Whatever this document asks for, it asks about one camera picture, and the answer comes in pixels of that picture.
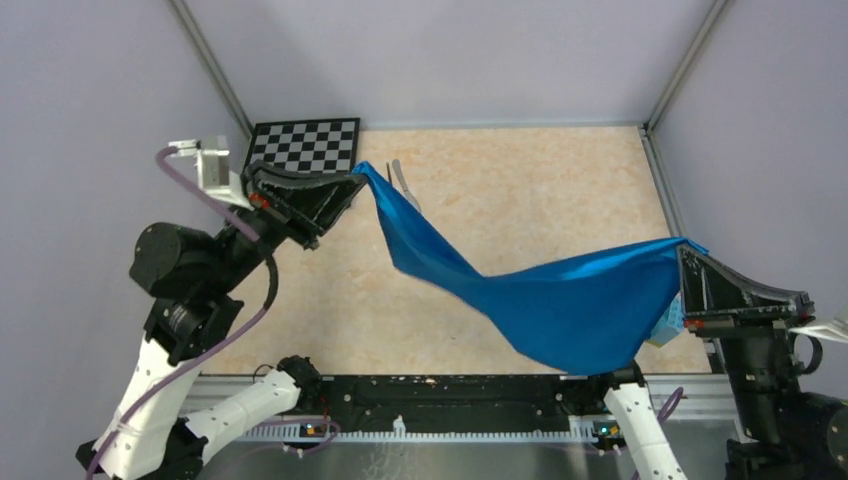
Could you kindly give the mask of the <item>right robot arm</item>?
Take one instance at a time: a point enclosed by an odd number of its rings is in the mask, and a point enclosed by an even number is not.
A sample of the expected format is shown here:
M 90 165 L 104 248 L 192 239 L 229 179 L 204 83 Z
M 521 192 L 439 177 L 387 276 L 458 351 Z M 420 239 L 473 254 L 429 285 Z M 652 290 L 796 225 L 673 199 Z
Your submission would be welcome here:
M 587 255 L 604 267 L 631 265 L 670 248 L 679 271 L 685 327 L 717 342 L 745 439 L 726 443 L 728 479 L 844 479 L 847 403 L 805 392 L 800 377 L 823 358 L 810 341 L 795 356 L 798 328 L 814 319 L 805 291 L 755 281 L 683 239 L 645 242 Z

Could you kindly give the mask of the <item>blue cloth napkin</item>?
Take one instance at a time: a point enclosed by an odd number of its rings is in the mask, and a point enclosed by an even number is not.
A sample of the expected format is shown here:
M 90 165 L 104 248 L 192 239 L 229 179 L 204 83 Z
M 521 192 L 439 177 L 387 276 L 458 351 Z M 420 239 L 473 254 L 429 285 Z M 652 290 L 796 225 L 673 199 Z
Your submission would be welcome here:
M 353 172 L 368 182 L 397 270 L 483 314 L 518 353 L 573 375 L 628 366 L 680 291 L 678 249 L 707 251 L 668 237 L 485 276 L 371 164 Z

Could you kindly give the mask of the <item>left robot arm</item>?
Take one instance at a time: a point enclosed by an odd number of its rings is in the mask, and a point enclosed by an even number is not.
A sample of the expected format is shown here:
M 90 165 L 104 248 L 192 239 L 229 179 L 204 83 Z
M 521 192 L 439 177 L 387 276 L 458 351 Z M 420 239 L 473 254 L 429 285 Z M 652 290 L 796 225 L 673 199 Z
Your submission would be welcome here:
M 309 359 L 287 357 L 256 384 L 191 414 L 182 407 L 202 365 L 246 333 L 235 320 L 234 289 L 258 267 L 269 275 L 259 313 L 279 291 L 275 250 L 286 240 L 315 249 L 365 186 L 361 174 L 300 174 L 254 167 L 260 188 L 240 205 L 190 191 L 225 220 L 216 234 L 158 222 L 136 245 L 131 279 L 153 300 L 137 363 L 106 431 L 79 446 L 88 477 L 194 479 L 224 447 L 269 417 L 319 404 L 319 374 Z

